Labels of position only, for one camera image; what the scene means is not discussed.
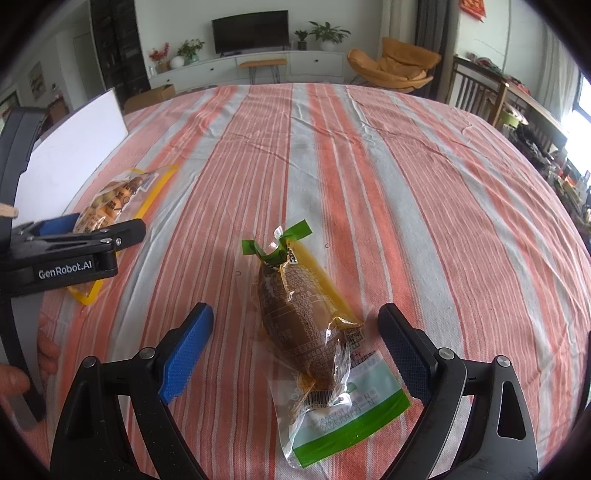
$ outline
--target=vacuum sealed food package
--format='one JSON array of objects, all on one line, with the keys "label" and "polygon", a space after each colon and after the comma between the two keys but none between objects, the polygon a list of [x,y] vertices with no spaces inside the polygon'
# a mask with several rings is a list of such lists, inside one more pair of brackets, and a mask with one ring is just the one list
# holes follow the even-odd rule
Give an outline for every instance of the vacuum sealed food package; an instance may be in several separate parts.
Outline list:
[{"label": "vacuum sealed food package", "polygon": [[[134,168],[117,175],[82,210],[73,232],[93,232],[115,223],[143,218],[177,169],[174,165],[149,172]],[[102,284],[103,280],[96,280],[70,286],[68,290],[79,302],[90,305],[96,300]]]},{"label": "vacuum sealed food package", "polygon": [[270,253],[254,240],[242,253],[260,260],[256,276],[261,327],[254,348],[273,396],[288,463],[304,468],[365,439],[410,405],[361,322],[299,241],[302,221],[275,231]]}]

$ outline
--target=white curtain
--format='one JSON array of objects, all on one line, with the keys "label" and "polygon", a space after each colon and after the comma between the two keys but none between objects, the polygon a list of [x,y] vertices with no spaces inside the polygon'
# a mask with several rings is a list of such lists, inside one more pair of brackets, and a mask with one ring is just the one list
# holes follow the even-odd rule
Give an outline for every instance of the white curtain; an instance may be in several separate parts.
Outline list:
[{"label": "white curtain", "polygon": [[417,0],[382,0],[382,26],[379,31],[378,56],[382,56],[382,37],[413,43],[417,25]]},{"label": "white curtain", "polygon": [[561,122],[573,109],[579,67],[550,27],[544,28],[544,71],[538,86],[538,101]]}]

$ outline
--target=human hand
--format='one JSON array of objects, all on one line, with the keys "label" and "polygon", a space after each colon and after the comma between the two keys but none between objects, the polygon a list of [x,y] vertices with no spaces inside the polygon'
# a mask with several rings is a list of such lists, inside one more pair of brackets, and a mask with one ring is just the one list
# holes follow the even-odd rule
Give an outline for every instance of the human hand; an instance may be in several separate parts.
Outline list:
[{"label": "human hand", "polygon": [[[49,375],[57,373],[57,359],[60,356],[60,349],[41,330],[37,336],[37,355],[41,379],[46,381]],[[31,383],[25,372],[10,365],[0,364],[0,395],[7,397],[22,395],[29,388],[31,388]]]}]

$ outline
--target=white cabinet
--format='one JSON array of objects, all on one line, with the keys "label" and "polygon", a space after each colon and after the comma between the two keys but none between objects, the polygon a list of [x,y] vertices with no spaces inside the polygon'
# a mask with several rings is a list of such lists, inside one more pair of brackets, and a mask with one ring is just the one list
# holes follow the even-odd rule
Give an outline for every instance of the white cabinet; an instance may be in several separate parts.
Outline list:
[{"label": "white cabinet", "polygon": [[[192,90],[209,85],[228,85],[248,82],[248,69],[239,65],[245,61],[287,59],[287,67],[281,67],[281,81],[288,82],[335,82],[343,83],[342,53],[326,51],[280,51],[263,52],[204,60],[170,70],[150,78],[150,85],[156,88],[172,83],[177,92]],[[272,82],[268,67],[259,68],[257,83]]]}]

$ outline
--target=striped tablecloth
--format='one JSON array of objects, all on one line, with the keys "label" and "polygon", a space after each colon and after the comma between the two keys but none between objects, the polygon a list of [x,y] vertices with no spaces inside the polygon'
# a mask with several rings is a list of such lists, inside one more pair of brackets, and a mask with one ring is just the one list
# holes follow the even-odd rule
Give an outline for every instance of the striped tablecloth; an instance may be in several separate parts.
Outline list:
[{"label": "striped tablecloth", "polygon": [[[170,405],[211,478],[379,478],[420,405],[356,446],[294,471],[278,443],[264,366],[254,363],[248,298],[256,259],[306,219],[304,240],[359,317],[394,301],[437,346],[467,359],[510,357],[543,463],[569,431],[591,327],[589,255],[543,179],[479,118],[384,90],[322,84],[225,86],[126,117],[129,137],[72,211],[122,170],[176,164],[148,212],[143,244],[83,308],[48,293],[44,329],[61,345],[48,418],[27,437],[47,460],[80,361],[129,358],[178,326],[197,301],[216,314],[186,392]],[[467,419],[468,401],[460,419]],[[154,473],[124,406],[142,469]],[[452,434],[437,471],[449,466]]]}]

